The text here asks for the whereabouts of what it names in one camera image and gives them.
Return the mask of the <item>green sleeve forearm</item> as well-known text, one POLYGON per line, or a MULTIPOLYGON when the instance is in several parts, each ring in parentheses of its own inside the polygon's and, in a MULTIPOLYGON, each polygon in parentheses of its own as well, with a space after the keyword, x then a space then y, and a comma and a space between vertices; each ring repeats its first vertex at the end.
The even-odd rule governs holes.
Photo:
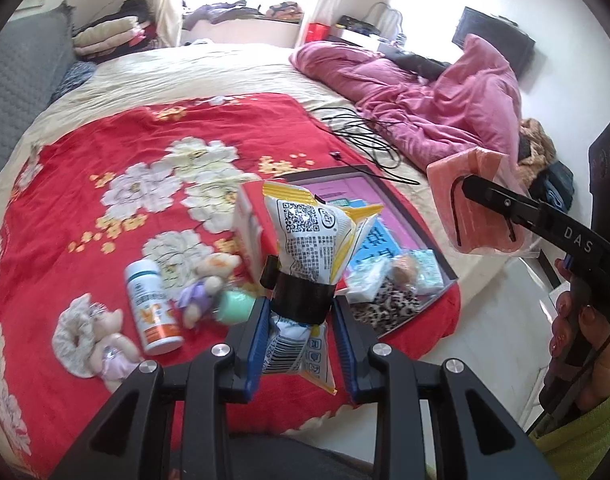
POLYGON ((610 448, 610 396, 567 425, 530 434, 559 479, 588 479, 610 448))

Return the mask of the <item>person right hand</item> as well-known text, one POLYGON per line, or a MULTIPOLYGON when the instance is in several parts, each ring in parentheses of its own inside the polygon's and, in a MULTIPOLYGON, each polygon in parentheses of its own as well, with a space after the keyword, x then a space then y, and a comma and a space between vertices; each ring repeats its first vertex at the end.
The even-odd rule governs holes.
POLYGON ((555 303, 552 360, 540 403, 562 416, 571 408, 589 412, 610 398, 610 283, 604 276, 590 284, 576 276, 581 263, 571 256, 556 260, 555 267, 570 289, 555 303))

